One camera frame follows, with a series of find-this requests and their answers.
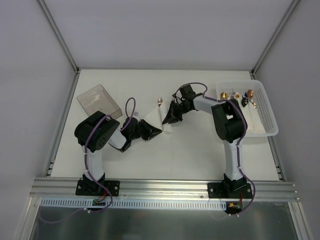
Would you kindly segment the white paper napkin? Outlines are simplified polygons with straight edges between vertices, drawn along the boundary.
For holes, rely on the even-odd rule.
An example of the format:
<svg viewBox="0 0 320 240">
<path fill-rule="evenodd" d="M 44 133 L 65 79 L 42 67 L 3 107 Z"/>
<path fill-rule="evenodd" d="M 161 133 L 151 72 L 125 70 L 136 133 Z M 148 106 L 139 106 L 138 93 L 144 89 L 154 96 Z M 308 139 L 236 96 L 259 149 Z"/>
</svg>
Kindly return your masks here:
<svg viewBox="0 0 320 240">
<path fill-rule="evenodd" d="M 163 123 L 167 116 L 168 108 L 165 103 L 155 107 L 149 114 L 147 114 L 143 120 L 149 125 L 161 130 L 165 134 L 172 133 L 172 127 L 170 123 Z"/>
</svg>

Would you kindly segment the gold fork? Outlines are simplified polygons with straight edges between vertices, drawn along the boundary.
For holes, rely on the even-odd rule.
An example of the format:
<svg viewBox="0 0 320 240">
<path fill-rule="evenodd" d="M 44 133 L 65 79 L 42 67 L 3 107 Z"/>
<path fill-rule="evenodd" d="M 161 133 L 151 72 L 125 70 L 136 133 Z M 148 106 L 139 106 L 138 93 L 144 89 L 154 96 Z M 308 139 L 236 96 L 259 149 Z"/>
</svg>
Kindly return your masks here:
<svg viewBox="0 0 320 240">
<path fill-rule="evenodd" d="M 163 103 L 163 98 L 162 97 L 158 98 L 157 99 L 157 105 L 158 105 L 159 108 L 161 107 L 162 103 Z"/>
</svg>

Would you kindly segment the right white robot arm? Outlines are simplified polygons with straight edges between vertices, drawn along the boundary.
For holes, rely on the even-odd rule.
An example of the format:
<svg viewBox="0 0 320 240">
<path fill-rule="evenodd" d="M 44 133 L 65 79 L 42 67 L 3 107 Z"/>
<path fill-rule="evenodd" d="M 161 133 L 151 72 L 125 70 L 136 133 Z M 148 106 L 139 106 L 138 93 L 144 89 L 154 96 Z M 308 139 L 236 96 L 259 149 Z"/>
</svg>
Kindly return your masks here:
<svg viewBox="0 0 320 240">
<path fill-rule="evenodd" d="M 247 132 L 247 122 L 237 100 L 218 100 L 208 97 L 205 93 L 196 93 L 191 84 L 184 84 L 177 94 L 172 95 L 168 112 L 163 124 L 181 122 L 183 115 L 190 111 L 202 111 L 211 114 L 218 137 L 223 141 L 225 152 L 225 173 L 223 175 L 223 190 L 230 197 L 235 198 L 247 184 L 242 170 L 242 140 Z"/>
</svg>

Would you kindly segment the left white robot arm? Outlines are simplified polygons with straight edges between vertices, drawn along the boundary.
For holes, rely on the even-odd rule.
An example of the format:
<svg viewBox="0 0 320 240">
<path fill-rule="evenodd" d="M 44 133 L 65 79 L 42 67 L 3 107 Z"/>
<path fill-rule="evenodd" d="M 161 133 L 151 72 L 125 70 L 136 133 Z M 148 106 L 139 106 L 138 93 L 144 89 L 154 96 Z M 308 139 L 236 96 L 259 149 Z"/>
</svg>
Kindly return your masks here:
<svg viewBox="0 0 320 240">
<path fill-rule="evenodd" d="M 102 149 L 106 144 L 123 153 L 132 141 L 149 141 L 162 133 L 160 128 L 133 116 L 125 119 L 122 128 L 119 126 L 116 119 L 98 110 L 75 128 L 74 136 L 84 153 L 83 176 L 89 179 L 87 189 L 93 195 L 101 194 L 105 188 Z"/>
</svg>

